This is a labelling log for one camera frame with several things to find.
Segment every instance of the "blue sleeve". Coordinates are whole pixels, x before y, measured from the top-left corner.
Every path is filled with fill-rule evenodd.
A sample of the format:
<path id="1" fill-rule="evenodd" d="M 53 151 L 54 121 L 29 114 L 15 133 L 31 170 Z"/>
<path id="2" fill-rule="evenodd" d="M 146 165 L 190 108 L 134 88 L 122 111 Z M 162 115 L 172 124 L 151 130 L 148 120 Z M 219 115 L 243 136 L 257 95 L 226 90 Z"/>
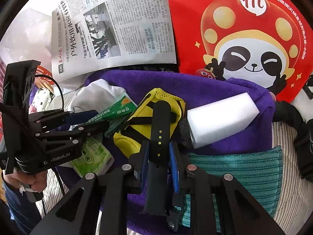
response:
<path id="1" fill-rule="evenodd" d="M 22 195 L 19 190 L 10 188 L 4 179 L 3 182 L 7 204 L 15 223 L 23 234 L 28 235 L 41 220 L 36 204 L 31 203 L 25 193 Z"/>

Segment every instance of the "white foam block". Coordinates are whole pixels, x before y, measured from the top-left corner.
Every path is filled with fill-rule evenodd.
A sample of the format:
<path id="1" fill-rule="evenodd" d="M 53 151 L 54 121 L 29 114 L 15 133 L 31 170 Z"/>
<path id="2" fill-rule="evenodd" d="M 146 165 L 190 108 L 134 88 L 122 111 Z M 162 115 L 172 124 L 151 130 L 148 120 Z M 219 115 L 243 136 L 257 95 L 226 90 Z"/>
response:
<path id="1" fill-rule="evenodd" d="M 200 148 L 241 132 L 258 114 L 248 93 L 188 110 L 193 147 Z"/>

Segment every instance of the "person's arm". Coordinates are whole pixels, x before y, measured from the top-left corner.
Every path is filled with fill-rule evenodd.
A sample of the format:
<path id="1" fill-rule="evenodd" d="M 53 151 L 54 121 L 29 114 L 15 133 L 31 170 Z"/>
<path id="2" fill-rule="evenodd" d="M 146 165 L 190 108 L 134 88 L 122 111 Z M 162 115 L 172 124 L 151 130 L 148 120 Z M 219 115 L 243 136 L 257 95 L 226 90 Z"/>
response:
<path id="1" fill-rule="evenodd" d="M 2 176 L 10 212 L 19 230 L 28 235 L 41 220 L 41 215 L 36 204 L 31 203 L 25 193 L 19 192 L 19 182 L 31 184 L 34 191 L 41 192 L 47 184 L 46 171 L 32 176 L 15 169 L 13 174 Z"/>

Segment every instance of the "metal screw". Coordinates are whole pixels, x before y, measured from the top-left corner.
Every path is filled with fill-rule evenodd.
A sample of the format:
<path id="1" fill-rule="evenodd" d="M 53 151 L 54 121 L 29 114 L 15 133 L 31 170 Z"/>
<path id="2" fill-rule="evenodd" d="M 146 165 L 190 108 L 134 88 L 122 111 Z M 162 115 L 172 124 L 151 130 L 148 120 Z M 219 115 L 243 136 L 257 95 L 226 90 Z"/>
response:
<path id="1" fill-rule="evenodd" d="M 130 164 L 124 164 L 124 165 L 122 166 L 122 169 L 123 169 L 123 170 L 130 170 L 130 169 L 131 169 L 131 165 L 130 165 Z"/>
<path id="2" fill-rule="evenodd" d="M 224 175 L 224 179 L 227 180 L 227 181 L 232 181 L 233 178 L 234 178 L 234 177 L 233 177 L 233 175 L 231 175 L 231 174 L 225 174 L 225 175 Z"/>
<path id="3" fill-rule="evenodd" d="M 193 164 L 189 164 L 189 165 L 187 166 L 187 169 L 190 170 L 190 171 L 194 171 L 194 170 L 197 169 L 197 166 L 196 166 L 196 165 L 193 165 Z"/>
<path id="4" fill-rule="evenodd" d="M 88 179 L 88 180 L 93 179 L 94 178 L 94 173 L 92 173 L 92 172 L 87 173 L 85 175 L 85 178 Z"/>
<path id="5" fill-rule="evenodd" d="M 171 228 L 172 230 L 174 230 L 175 226 L 172 222 L 169 222 L 168 223 L 168 227 Z"/>

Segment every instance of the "teal cloth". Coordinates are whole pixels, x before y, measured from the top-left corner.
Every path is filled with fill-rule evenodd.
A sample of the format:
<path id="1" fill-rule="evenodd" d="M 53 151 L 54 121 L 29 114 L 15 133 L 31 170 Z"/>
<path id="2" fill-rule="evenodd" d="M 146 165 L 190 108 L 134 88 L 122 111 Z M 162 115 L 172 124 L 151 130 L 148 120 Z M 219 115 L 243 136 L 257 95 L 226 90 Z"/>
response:
<path id="1" fill-rule="evenodd" d="M 281 194 L 283 158 L 281 146 L 269 151 L 243 155 L 208 156 L 188 154 L 192 164 L 207 173 L 222 176 L 232 174 L 274 217 Z M 220 232 L 215 195 L 213 195 L 217 231 Z M 190 194 L 185 197 L 181 224 L 190 227 Z"/>

